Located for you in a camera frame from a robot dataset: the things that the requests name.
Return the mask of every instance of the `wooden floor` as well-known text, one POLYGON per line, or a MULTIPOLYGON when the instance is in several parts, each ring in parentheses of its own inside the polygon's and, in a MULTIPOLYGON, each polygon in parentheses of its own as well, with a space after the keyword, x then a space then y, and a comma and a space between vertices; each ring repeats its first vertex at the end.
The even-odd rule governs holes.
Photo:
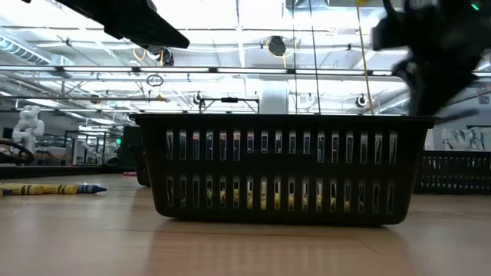
POLYGON ((491 199, 414 196, 386 228, 178 222, 134 177, 18 182, 100 184, 100 195, 0 198, 0 276, 491 275, 491 199))

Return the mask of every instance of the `ceiling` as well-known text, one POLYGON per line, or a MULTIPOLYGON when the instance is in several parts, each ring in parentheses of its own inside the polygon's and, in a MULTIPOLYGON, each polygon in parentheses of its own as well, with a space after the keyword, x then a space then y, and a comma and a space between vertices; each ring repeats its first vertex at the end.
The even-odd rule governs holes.
MULTIPOLYGON (((175 67, 246 67, 246 68, 296 68, 319 70, 363 70, 364 63, 358 17, 353 3, 341 0, 304 0, 297 8, 288 8, 292 0, 153 0, 157 11, 173 27, 179 29, 190 41, 188 49, 171 48, 175 67), (272 56, 266 43, 273 35, 284 38, 287 47, 285 58, 272 56)), ((384 16, 381 1, 371 1, 361 9, 361 31, 368 70, 390 70, 404 58, 407 51, 373 52, 371 28, 384 16)), ((160 66, 144 50, 128 40, 117 40, 104 33, 103 26, 53 0, 34 0, 31 4, 11 1, 2 6, 0 27, 18 43, 27 45, 44 56, 63 57, 62 65, 104 67, 160 66)), ((0 64, 34 65, 22 58, 0 50, 0 64)), ((486 71, 489 62, 478 69, 486 71)), ((363 113, 354 99, 367 93, 363 77, 298 77, 292 75, 264 77, 261 74, 159 74, 164 83, 151 87, 146 79, 151 73, 118 74, 104 72, 77 72, 63 78, 46 72, 14 72, 0 75, 2 81, 22 83, 12 79, 12 74, 35 82, 29 91, 10 89, 10 95, 48 95, 64 97, 131 97, 120 103, 126 109, 162 110, 177 112, 197 111, 193 96, 198 91, 205 97, 260 97, 265 81, 281 81, 291 94, 290 112, 363 113), (157 95, 169 98, 162 101, 132 101, 141 97, 154 99, 157 95)), ((407 98, 406 86, 393 77, 371 78, 371 95, 378 111, 386 109, 400 99, 407 98)), ((94 105, 87 101, 59 101, 63 107, 108 110, 105 117, 126 117, 112 114, 118 108, 114 103, 102 101, 94 105)), ((212 112, 254 112, 246 103, 215 103, 212 112)), ((77 112, 84 117, 90 114, 77 112)))

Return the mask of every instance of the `wooden table surface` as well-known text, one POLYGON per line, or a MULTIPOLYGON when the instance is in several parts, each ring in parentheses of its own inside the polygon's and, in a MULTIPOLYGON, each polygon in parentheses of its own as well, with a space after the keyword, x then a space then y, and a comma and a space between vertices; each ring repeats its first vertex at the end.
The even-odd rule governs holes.
POLYGON ((385 228, 237 225, 164 218, 134 177, 16 182, 109 191, 0 198, 0 276, 491 275, 487 197, 416 195, 385 228))

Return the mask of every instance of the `white cylinder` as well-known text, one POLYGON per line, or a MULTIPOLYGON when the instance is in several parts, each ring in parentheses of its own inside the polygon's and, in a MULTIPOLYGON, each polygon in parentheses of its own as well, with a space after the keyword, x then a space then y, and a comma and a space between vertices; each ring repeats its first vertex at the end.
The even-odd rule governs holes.
POLYGON ((265 81, 259 98, 260 114, 288 114, 288 83, 265 81))

